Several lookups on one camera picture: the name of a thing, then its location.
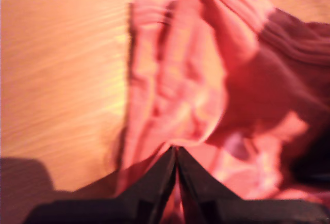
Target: pink cloth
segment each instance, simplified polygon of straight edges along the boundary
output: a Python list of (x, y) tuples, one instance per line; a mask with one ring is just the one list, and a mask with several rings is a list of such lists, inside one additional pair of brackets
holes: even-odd
[(288, 170), (330, 124), (330, 25), (267, 0), (134, 0), (131, 19), (117, 194), (178, 145), (243, 199), (330, 207)]

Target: crumpled cloth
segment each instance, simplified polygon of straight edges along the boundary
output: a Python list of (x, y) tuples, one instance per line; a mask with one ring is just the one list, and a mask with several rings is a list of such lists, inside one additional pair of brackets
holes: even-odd
[(131, 30), (117, 194), (176, 145), (243, 199), (330, 207), (289, 170), (330, 127), (329, 24), (268, 0), (134, 0)]

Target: garment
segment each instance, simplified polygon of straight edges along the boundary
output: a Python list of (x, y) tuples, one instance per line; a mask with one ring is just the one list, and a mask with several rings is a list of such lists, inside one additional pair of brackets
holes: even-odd
[(170, 145), (243, 199), (306, 199), (289, 167), (330, 127), (330, 25), (267, 0), (134, 0), (117, 194)]

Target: black plastic object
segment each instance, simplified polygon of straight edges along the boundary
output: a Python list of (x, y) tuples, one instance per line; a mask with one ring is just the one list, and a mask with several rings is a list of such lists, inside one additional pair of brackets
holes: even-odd
[(34, 209), (25, 224), (156, 224), (175, 183), (175, 149), (170, 148), (115, 199), (57, 201)]
[(244, 201), (215, 180), (184, 148), (179, 148), (177, 159), (185, 219), (189, 224), (330, 223), (325, 209), (314, 203)]
[(213, 178), (186, 149), (171, 147), (117, 198), (42, 205), (31, 212), (25, 224), (159, 223), (177, 168), (187, 224), (330, 223), (326, 209), (317, 204), (300, 200), (244, 201)]

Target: wood grain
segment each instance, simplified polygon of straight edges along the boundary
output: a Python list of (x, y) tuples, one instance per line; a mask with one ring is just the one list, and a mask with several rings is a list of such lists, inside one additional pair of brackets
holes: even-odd
[[(44, 201), (38, 185), (75, 191), (115, 170), (130, 1), (1, 0), (4, 224)], [(330, 22), (328, 0), (272, 1), (305, 21)]]

